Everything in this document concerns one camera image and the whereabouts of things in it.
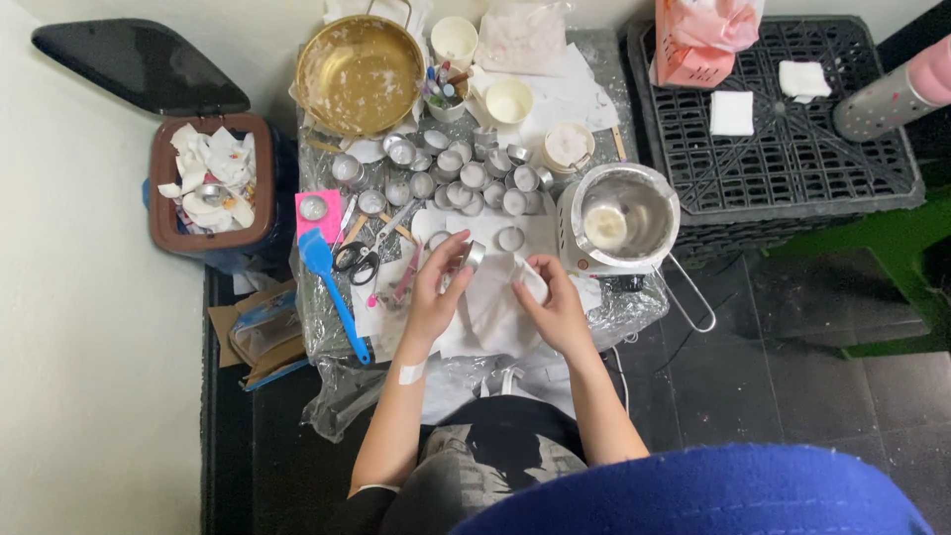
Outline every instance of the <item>blue silicone spatula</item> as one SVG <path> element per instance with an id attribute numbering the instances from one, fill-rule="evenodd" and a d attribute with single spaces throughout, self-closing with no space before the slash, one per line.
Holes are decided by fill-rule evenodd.
<path id="1" fill-rule="evenodd" d="M 301 260 L 308 269 L 317 274 L 327 285 L 327 291 L 330 298 L 334 301 L 337 308 L 337 314 L 340 322 L 343 324 L 343 330 L 347 333 L 347 339 L 350 340 L 350 346 L 357 353 L 357 358 L 364 364 L 370 364 L 370 351 L 367 350 L 363 339 L 357 336 L 357 326 L 354 324 L 354 318 L 350 315 L 350 309 L 340 297 L 337 290 L 337 283 L 330 275 L 331 266 L 334 264 L 334 255 L 330 252 L 330 246 L 323 239 L 323 234 L 319 228 L 308 230 L 298 239 L 298 248 L 301 251 Z"/>

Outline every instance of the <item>gold pot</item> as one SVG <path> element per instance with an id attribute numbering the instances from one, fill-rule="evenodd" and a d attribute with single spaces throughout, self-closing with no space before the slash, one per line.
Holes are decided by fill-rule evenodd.
<path id="1" fill-rule="evenodd" d="M 426 64 L 406 27 L 367 14 L 343 17 L 325 26 L 304 47 L 295 81 L 301 105 L 326 129 L 356 138 L 373 136 L 402 121 L 419 98 Z M 310 138 L 320 149 L 340 152 Z"/>

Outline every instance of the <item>cardboard box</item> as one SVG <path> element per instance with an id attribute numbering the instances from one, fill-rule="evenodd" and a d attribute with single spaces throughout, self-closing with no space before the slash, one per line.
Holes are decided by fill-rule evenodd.
<path id="1" fill-rule="evenodd" d="M 208 317 L 215 328 L 218 343 L 221 346 L 218 366 L 229 367 L 238 364 L 247 364 L 251 373 L 244 377 L 244 390 L 250 391 L 258 386 L 266 385 L 295 369 L 307 366 L 307 352 L 303 348 L 303 336 L 297 336 L 272 347 L 258 359 L 251 361 L 240 346 L 234 343 L 231 328 L 238 321 L 238 317 L 264 301 L 284 293 L 296 290 L 297 283 L 293 280 L 277 285 L 269 290 L 251 294 L 232 307 L 209 307 Z"/>

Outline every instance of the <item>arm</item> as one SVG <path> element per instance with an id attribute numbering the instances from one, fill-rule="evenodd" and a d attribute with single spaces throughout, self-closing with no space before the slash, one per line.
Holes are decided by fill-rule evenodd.
<path id="1" fill-rule="evenodd" d="M 448 238 L 416 275 L 409 318 L 386 375 L 377 410 L 360 445 L 347 497 L 366 485 L 402 486 L 416 467 L 426 379 L 424 374 L 410 385 L 401 385 L 399 372 L 403 367 L 426 362 L 433 342 L 453 320 L 459 296 L 472 280 L 473 270 L 470 267 L 460 270 L 443 294 L 439 294 L 439 285 L 442 275 L 458 266 L 458 257 L 465 250 L 462 242 L 467 237 L 469 231 L 463 230 Z"/>
<path id="2" fill-rule="evenodd" d="M 539 304 L 519 283 L 513 284 L 512 290 L 541 337 L 568 363 L 574 412 L 588 462 L 592 466 L 610 465 L 647 457 L 650 453 L 594 348 L 588 319 L 568 273 L 553 256 L 535 255 L 527 262 L 548 283 L 548 301 Z"/>

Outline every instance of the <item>trash bin lid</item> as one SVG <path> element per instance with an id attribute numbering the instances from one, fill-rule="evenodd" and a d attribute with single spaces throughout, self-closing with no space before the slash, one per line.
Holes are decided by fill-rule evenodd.
<path id="1" fill-rule="evenodd" d="M 143 19 L 43 26 L 33 45 L 135 106 L 176 117 L 241 113 L 251 103 L 204 54 L 171 28 Z"/>

